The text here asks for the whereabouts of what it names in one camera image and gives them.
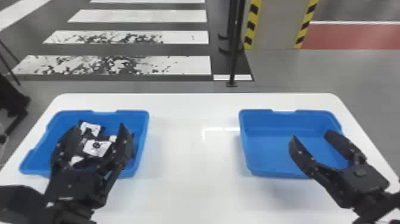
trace yellow and black striped post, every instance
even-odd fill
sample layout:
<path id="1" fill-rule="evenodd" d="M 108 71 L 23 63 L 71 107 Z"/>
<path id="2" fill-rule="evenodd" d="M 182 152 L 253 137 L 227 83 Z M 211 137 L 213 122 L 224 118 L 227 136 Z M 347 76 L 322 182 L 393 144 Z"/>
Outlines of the yellow and black striped post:
<path id="1" fill-rule="evenodd" d="M 319 2 L 319 0 L 310 0 L 310 3 L 308 3 L 307 11 L 305 12 L 303 22 L 301 23 L 301 28 L 300 28 L 299 34 L 297 35 L 297 38 L 296 38 L 296 43 L 294 46 L 295 49 L 301 49 L 305 34 L 307 33 L 308 26 L 310 25 L 310 22 L 313 19 L 315 9 L 317 8 L 318 2 Z"/>
<path id="2" fill-rule="evenodd" d="M 252 0 L 251 2 L 249 18 L 246 27 L 246 35 L 245 35 L 246 50 L 250 50 L 253 48 L 255 31 L 258 24 L 258 18 L 260 16 L 262 2 L 263 0 Z"/>

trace white line on floor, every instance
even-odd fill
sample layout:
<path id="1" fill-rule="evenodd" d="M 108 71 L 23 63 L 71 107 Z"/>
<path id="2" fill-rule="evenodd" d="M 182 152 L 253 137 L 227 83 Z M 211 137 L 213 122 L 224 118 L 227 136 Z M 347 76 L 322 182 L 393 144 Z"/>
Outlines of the white line on floor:
<path id="1" fill-rule="evenodd" d="M 311 21 L 313 25 L 400 25 L 400 21 Z"/>
<path id="2" fill-rule="evenodd" d="M 13 72 L 36 75 L 211 75 L 210 56 L 28 55 Z"/>
<path id="3" fill-rule="evenodd" d="M 228 81 L 229 77 L 230 76 L 228 74 L 214 74 L 213 75 L 214 81 Z M 235 75 L 235 80 L 236 81 L 252 81 L 253 78 L 251 77 L 250 74 L 237 74 L 237 75 Z"/>
<path id="4" fill-rule="evenodd" d="M 48 44 L 208 44 L 206 30 L 57 30 Z"/>
<path id="5" fill-rule="evenodd" d="M 206 23 L 205 10 L 80 10 L 69 23 Z"/>
<path id="6" fill-rule="evenodd" d="M 90 3 L 163 3 L 163 4 L 203 4 L 205 0 L 92 0 Z"/>
<path id="7" fill-rule="evenodd" d="M 0 11 L 0 32 L 21 20 L 50 0 L 20 0 Z"/>

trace gray floor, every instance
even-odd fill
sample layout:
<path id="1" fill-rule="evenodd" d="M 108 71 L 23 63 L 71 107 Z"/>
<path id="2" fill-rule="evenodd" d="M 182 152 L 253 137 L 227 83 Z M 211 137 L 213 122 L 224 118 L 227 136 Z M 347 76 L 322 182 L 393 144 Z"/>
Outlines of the gray floor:
<path id="1" fill-rule="evenodd" d="M 400 51 L 251 51 L 256 82 L 23 82 L 29 117 L 7 146 L 8 158 L 49 103 L 66 92 L 330 92 L 339 96 L 400 174 Z"/>

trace blue bin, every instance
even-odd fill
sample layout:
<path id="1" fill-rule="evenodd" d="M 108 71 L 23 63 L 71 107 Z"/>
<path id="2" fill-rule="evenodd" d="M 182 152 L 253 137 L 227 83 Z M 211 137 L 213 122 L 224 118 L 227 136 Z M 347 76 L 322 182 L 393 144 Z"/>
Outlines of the blue bin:
<path id="1" fill-rule="evenodd" d="M 104 135 L 117 135 L 120 123 L 134 133 L 133 147 L 137 150 L 136 158 L 129 161 L 121 172 L 120 178 L 130 178 L 138 169 L 145 145 L 149 113 L 139 110 L 118 110 L 116 112 L 94 112 L 90 110 L 61 111 L 49 122 L 45 134 L 37 146 L 30 150 L 20 165 L 20 172 L 26 175 L 50 176 L 50 159 L 58 140 L 79 120 L 96 123 L 105 127 Z"/>
<path id="2" fill-rule="evenodd" d="M 242 110 L 239 120 L 247 167 L 255 176 L 307 178 L 289 155 L 292 135 L 317 161 L 338 169 L 348 167 L 347 160 L 324 139 L 329 129 L 343 134 L 331 112 Z"/>

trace robotic hand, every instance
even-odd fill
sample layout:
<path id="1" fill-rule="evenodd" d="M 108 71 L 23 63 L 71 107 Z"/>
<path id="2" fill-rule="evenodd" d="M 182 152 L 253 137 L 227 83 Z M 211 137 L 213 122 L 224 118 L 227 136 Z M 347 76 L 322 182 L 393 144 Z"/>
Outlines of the robotic hand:
<path id="1" fill-rule="evenodd" d="M 57 143 L 45 194 L 28 186 L 0 187 L 0 220 L 18 224 L 95 224 L 91 217 L 103 207 L 121 171 L 133 155 L 132 134 L 121 124 L 117 139 L 102 157 L 82 154 L 87 139 L 78 127 Z"/>
<path id="2" fill-rule="evenodd" d="M 349 167 L 338 170 L 317 162 L 295 136 L 289 142 L 289 154 L 309 177 L 325 187 L 339 207 L 353 209 L 359 218 L 353 224 L 376 223 L 395 208 L 400 208 L 400 192 L 385 190 L 389 181 L 367 163 L 365 155 L 349 139 L 328 130 L 324 138 L 346 160 Z"/>

